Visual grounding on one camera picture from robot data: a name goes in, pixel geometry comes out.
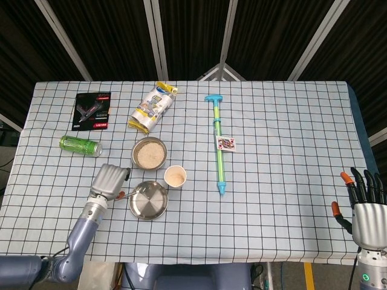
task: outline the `soda can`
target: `soda can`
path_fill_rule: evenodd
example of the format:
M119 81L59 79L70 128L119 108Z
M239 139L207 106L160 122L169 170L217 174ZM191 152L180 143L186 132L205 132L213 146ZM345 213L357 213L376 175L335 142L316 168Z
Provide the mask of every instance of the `soda can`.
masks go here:
M93 157L98 157L102 153L101 143L71 136L63 136L59 141L59 147L63 150Z

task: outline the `stainless steel bowl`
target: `stainless steel bowl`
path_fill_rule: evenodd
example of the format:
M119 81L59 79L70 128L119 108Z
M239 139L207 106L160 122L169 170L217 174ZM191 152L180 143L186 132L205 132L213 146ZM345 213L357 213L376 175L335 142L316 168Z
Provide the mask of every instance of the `stainless steel bowl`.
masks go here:
M138 162L138 151L146 144L149 144L149 143L157 143L159 145L162 146L163 150L164 150L164 158L163 158L163 161L156 167L154 168L144 168L140 165L140 163ZM135 143L134 146L133 146L133 149L132 149L132 161L133 163L138 167L138 168L141 168L143 170L155 170L155 169L159 169L161 166L163 166L165 160L167 159L167 147L165 146L164 142L162 142L162 140L158 139L158 138L155 138L155 137L145 137L143 139L141 139L139 142Z
M156 181L144 181L133 189L129 197L132 213L140 219L151 220L167 209L168 194Z

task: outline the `blue cloth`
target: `blue cloth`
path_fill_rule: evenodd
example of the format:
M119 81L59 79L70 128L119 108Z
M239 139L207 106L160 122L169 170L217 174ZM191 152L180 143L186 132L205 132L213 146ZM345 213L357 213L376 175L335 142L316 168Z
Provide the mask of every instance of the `blue cloth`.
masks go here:
M348 93L350 95L350 103L351 103L351 110L353 114L353 119L355 121L355 127L357 131L357 135L359 136L360 145L363 150L365 162L367 164L367 169L373 174L373 173L379 173L376 161L374 158L374 154L371 149L371 145L368 141L368 135L365 130L364 122L362 113L359 108L359 103L357 102L357 98L355 95L355 92L353 88L348 85Z

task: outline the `rice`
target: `rice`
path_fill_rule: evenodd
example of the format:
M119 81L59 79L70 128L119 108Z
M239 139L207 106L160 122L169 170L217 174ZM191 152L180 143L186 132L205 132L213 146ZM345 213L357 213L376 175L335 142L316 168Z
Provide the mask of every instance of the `rice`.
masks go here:
M178 187L184 183L184 176L179 173L173 173L167 179L168 184L173 187Z
M155 142L145 144L137 154L137 161L144 169L153 169L159 166L163 160L163 146Z

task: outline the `product box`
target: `product box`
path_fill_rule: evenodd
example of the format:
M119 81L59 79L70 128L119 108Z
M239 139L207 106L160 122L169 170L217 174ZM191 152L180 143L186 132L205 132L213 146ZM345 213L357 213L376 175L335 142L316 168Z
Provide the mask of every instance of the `product box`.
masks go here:
M72 131L108 128L110 92L82 92L77 94Z

